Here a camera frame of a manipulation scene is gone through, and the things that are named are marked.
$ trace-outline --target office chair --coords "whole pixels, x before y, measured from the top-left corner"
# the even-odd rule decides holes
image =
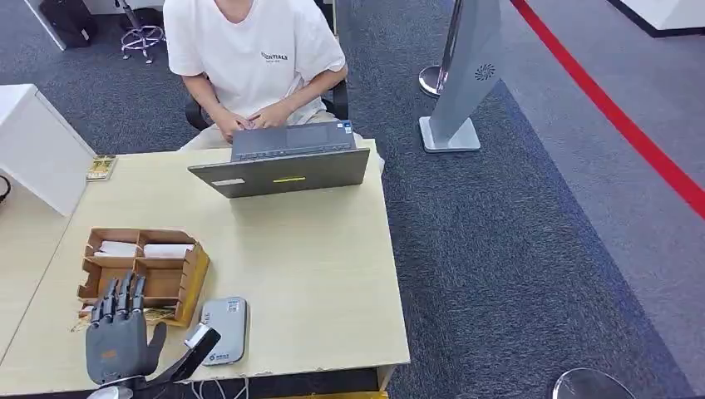
[[[333,33],[335,34],[335,16],[333,12],[333,5],[324,4],[323,0],[315,0],[315,2],[318,7],[321,8],[323,15],[326,17],[326,21],[328,21],[328,26],[331,28],[331,31],[333,31]],[[326,111],[335,115],[335,117],[341,121],[348,119],[348,84],[345,81],[341,81],[331,90],[331,92],[333,93],[332,100],[325,98],[323,99],[323,104],[326,106]],[[210,126],[210,124],[206,122],[204,118],[203,109],[201,108],[200,104],[196,102],[196,100],[194,100],[193,97],[189,96],[186,100],[185,110],[186,120],[194,128],[198,129],[199,131],[202,131],[203,129]]]
[[[145,63],[151,64],[154,59],[147,52],[147,49],[159,44],[159,42],[166,41],[164,30],[155,25],[143,26],[126,0],[115,0],[115,7],[122,7],[123,11],[125,11],[125,15],[132,24],[132,29],[128,30],[121,39],[122,59],[126,60],[130,58],[130,54],[127,53],[127,50],[137,50],[142,51],[142,55],[147,59]]]

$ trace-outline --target cable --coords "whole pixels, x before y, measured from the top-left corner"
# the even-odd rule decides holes
[[[203,384],[204,384],[204,382],[205,381],[202,381],[199,383],[198,392],[196,391],[196,388],[195,388],[195,382],[191,382],[191,384],[189,384],[191,387],[191,391],[194,393],[194,397],[196,397],[196,399],[205,399],[205,398],[203,398]],[[218,386],[218,389],[220,390],[220,395],[223,397],[223,399],[227,399],[227,397],[225,396],[225,390],[223,389],[223,386],[220,385],[220,381],[215,380],[215,385]],[[249,399],[249,379],[247,377],[244,378],[244,386],[242,387],[242,389],[240,389],[240,392],[238,392],[238,394],[235,395],[235,397],[233,399],[239,399],[242,396],[243,392],[244,392],[244,399]]]
[[[169,387],[165,387],[164,389],[162,389],[161,392],[159,392],[159,393],[158,393],[154,398],[152,398],[152,399],[159,399],[162,395],[164,395],[164,392],[166,392],[166,390],[167,390],[168,388],[169,388]]]
[[[195,382],[191,382],[191,384],[189,384],[189,385],[191,385],[191,391],[194,393],[194,396],[196,397],[196,399],[200,399],[200,395],[198,394],[198,392],[196,392],[196,388],[194,388],[194,384],[195,384]]]
[[[0,175],[0,179],[5,180],[5,185],[7,185],[7,190],[5,190],[5,193],[0,195],[0,204],[7,198],[8,195],[10,195],[10,191],[12,191],[12,185],[10,184],[10,179],[7,177]]]
[[[239,399],[240,395],[242,395],[242,392],[245,392],[244,394],[244,399],[249,399],[249,379],[247,377],[244,378],[244,387],[243,389],[238,392],[237,395],[233,399]]]
[[[223,397],[223,399],[228,399],[225,397],[225,391],[223,391],[223,387],[220,386],[220,381],[215,380],[215,385],[217,385],[218,389],[220,389],[220,395]]]

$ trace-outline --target chair wheel base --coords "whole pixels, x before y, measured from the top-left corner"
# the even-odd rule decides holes
[[[143,27],[135,27],[127,31],[120,40],[122,43],[122,59],[126,60],[130,58],[127,54],[127,50],[136,50],[142,52],[142,55],[146,58],[145,64],[151,64],[154,59],[147,52],[147,49],[153,47],[161,42],[165,42],[164,30],[161,27],[156,27],[152,25],[146,25]]]

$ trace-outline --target metal stanchion base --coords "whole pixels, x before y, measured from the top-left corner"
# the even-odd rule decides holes
[[[603,372],[574,368],[565,372],[553,388],[552,399],[634,399],[624,385]]]
[[[441,93],[438,92],[436,87],[438,86],[438,76],[440,74],[440,65],[429,66],[421,71],[419,74],[419,84],[421,85],[421,90],[431,97],[439,97]]]

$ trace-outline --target gray floor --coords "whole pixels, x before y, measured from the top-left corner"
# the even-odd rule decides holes
[[[614,243],[603,244],[597,228],[604,224],[583,211],[595,207],[586,207],[588,195],[566,174],[566,155],[556,158],[550,126],[536,124],[537,135],[535,110],[525,108],[527,119],[519,107],[536,91],[517,89],[510,69],[507,86],[499,84],[473,114],[483,151],[427,155],[417,118],[433,101],[415,76],[440,57],[451,2],[338,1],[351,118],[387,159],[385,195],[412,352],[392,396],[543,398],[563,370],[577,366],[613,373],[638,397],[691,396],[683,365],[610,256]],[[173,150],[194,134],[183,119],[185,93],[163,55],[152,66],[120,60],[119,32],[107,29],[109,21],[93,46],[60,53],[21,0],[0,2],[0,18],[11,21],[0,25],[0,84],[37,84],[97,151]],[[507,24],[523,29],[518,20]],[[530,33],[520,40],[532,48]],[[608,134],[608,126],[592,126]],[[289,382],[281,384],[286,391]],[[263,379],[254,397],[270,393],[268,385]]]
[[[530,5],[703,185],[705,37],[653,39],[606,1]],[[599,113],[508,2],[503,18],[510,92],[678,365],[705,393],[705,223]]]

